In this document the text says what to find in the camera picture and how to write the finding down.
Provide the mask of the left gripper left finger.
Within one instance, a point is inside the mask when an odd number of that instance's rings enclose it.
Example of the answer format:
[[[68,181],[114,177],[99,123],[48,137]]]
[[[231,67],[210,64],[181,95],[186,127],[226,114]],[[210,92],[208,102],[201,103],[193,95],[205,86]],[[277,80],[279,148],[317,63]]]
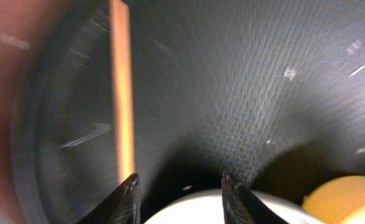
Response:
[[[131,174],[77,224],[140,224],[140,205],[139,175]]]

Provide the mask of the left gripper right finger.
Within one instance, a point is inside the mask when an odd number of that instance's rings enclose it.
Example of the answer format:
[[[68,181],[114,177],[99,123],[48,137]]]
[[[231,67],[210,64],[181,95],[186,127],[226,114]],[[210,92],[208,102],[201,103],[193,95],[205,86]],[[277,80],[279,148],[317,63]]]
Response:
[[[288,224],[226,171],[223,172],[221,191],[225,224]]]

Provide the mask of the yellow bowl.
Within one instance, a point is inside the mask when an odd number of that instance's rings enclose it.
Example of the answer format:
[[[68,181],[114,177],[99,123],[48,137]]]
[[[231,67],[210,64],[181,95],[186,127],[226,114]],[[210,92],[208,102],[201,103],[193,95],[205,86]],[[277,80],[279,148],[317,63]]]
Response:
[[[326,182],[304,199],[302,208],[325,223],[365,223],[365,176]]]

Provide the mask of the wooden chopstick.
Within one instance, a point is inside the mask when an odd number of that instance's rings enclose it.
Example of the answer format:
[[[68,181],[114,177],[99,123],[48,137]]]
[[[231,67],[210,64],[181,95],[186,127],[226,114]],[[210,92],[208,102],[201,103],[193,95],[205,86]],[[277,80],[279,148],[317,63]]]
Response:
[[[121,0],[109,1],[113,115],[118,181],[135,173],[130,12]]]

